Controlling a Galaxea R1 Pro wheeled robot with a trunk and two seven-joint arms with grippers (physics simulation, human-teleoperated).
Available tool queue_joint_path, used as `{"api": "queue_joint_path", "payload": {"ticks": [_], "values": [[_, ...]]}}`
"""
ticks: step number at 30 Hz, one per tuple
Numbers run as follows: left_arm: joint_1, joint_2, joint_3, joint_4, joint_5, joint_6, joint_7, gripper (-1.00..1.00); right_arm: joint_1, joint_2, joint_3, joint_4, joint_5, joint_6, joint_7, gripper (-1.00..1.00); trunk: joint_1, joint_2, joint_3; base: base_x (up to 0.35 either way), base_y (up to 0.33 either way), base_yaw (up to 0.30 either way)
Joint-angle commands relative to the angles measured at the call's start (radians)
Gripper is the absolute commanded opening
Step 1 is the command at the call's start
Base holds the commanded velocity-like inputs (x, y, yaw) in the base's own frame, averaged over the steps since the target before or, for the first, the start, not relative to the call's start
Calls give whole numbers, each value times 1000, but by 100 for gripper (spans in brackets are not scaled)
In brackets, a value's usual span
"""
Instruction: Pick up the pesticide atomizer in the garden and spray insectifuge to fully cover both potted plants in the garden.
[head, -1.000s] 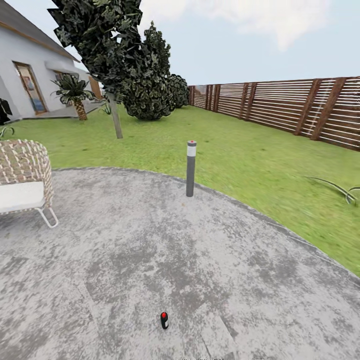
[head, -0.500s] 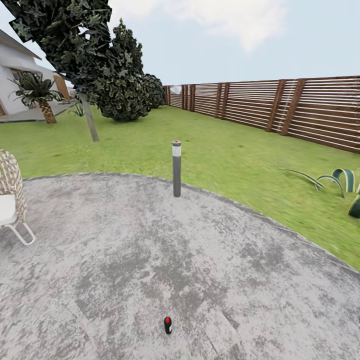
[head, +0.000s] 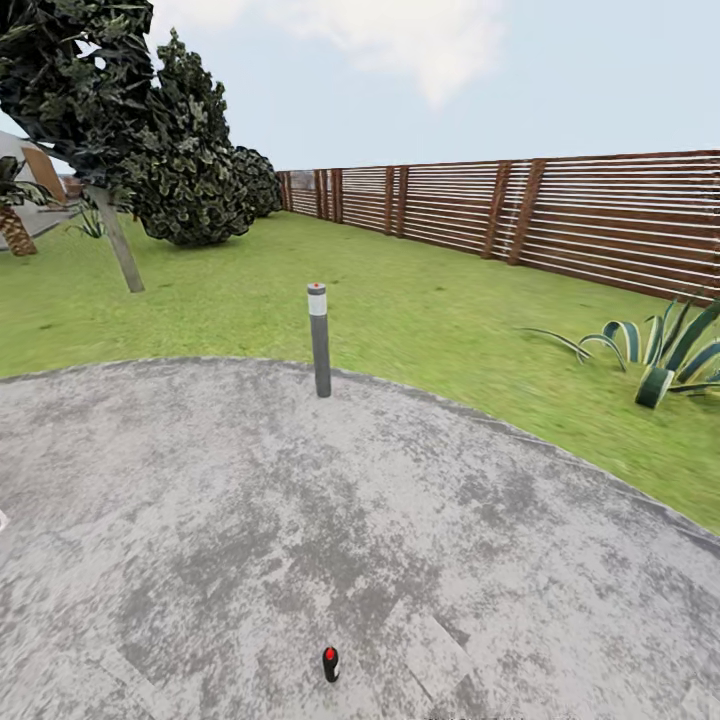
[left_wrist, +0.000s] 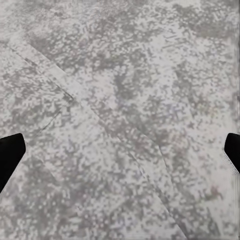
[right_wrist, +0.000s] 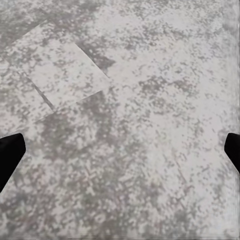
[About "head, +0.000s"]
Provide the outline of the insectifuge atomizer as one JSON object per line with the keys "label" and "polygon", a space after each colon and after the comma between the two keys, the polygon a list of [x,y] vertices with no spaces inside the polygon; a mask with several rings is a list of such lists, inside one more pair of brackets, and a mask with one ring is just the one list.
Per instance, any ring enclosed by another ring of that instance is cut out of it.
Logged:
{"label": "insectifuge atomizer", "polygon": [[337,657],[337,650],[334,647],[325,649],[323,653],[323,665],[325,670],[325,679],[329,683],[335,682],[339,678],[339,657]]}

